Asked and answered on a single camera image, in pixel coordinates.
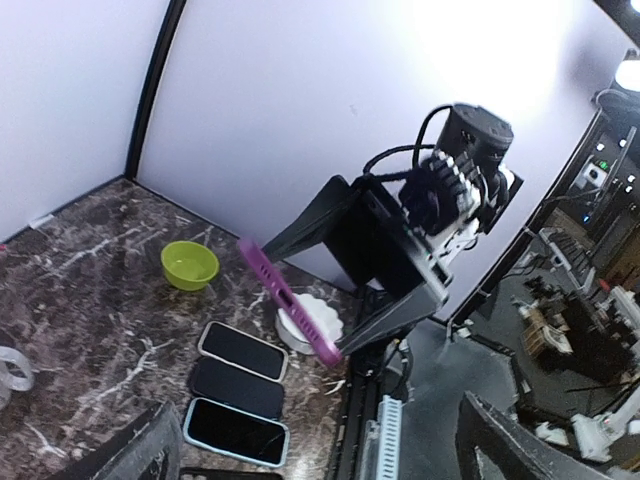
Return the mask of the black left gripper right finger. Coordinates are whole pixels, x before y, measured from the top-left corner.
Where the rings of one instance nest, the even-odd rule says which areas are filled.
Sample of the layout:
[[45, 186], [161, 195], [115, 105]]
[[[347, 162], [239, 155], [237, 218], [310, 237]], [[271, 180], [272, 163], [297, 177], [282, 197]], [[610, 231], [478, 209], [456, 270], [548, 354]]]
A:
[[517, 422], [466, 391], [459, 404], [455, 447], [463, 479], [482, 477], [482, 451], [507, 479], [598, 479], [600, 472], [553, 449]]

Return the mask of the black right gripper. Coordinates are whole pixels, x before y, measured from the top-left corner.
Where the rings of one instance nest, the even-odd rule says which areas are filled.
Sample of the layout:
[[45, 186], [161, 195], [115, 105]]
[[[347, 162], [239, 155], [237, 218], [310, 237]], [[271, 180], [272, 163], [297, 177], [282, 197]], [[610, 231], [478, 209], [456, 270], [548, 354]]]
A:
[[[382, 304], [336, 343], [343, 357], [426, 319], [449, 298], [450, 275], [411, 233], [397, 202], [374, 179], [349, 185], [340, 175], [331, 177], [263, 251], [269, 260], [285, 260], [323, 242], [358, 286], [362, 306], [366, 296], [382, 293]], [[372, 280], [383, 290], [363, 286]]]

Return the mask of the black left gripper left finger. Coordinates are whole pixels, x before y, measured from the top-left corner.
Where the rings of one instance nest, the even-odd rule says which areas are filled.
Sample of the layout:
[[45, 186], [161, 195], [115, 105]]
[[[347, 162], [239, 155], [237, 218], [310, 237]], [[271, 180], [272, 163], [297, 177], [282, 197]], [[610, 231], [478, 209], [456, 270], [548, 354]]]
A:
[[170, 401], [156, 403], [53, 479], [178, 479], [181, 424]]

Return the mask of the black phone case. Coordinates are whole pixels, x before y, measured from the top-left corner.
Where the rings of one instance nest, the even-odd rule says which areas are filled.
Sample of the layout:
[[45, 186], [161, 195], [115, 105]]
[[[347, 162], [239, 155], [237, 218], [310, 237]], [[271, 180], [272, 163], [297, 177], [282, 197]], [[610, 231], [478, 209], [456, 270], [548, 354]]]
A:
[[183, 467], [179, 472], [180, 480], [283, 480], [278, 473], [247, 472], [228, 469], [208, 469]]

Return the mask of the black smartphone bottom stack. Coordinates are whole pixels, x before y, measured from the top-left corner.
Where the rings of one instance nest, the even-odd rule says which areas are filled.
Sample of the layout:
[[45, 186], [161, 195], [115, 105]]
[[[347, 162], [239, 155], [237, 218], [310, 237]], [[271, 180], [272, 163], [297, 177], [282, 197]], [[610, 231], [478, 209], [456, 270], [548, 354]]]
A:
[[260, 282], [269, 291], [276, 304], [288, 314], [293, 324], [301, 331], [316, 356], [326, 366], [333, 367], [339, 364], [342, 360], [342, 354], [335, 342], [321, 331], [318, 323], [294, 296], [280, 271], [274, 267], [260, 247], [250, 239], [240, 239], [237, 245]]

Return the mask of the purple-edged black smartphone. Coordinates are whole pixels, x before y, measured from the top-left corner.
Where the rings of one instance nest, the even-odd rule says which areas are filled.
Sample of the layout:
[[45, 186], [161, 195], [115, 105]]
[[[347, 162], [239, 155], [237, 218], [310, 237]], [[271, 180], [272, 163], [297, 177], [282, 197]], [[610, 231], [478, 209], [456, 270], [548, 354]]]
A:
[[279, 420], [285, 391], [281, 384], [210, 357], [200, 358], [188, 381], [191, 393], [265, 418]]

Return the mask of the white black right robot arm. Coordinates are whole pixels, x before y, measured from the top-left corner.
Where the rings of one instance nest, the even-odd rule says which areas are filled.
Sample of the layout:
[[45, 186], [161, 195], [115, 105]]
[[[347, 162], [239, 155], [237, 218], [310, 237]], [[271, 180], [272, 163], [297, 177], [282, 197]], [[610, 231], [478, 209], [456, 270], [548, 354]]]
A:
[[421, 129], [414, 143], [369, 160], [353, 182], [331, 177], [263, 248], [278, 262], [323, 244], [355, 285], [375, 280], [390, 295], [390, 304], [332, 341], [306, 326], [292, 294], [272, 289], [327, 365], [442, 308], [451, 261], [488, 234], [511, 201], [515, 179], [503, 165], [513, 141], [510, 124], [480, 106], [442, 109], [448, 116], [435, 143], [425, 143]]

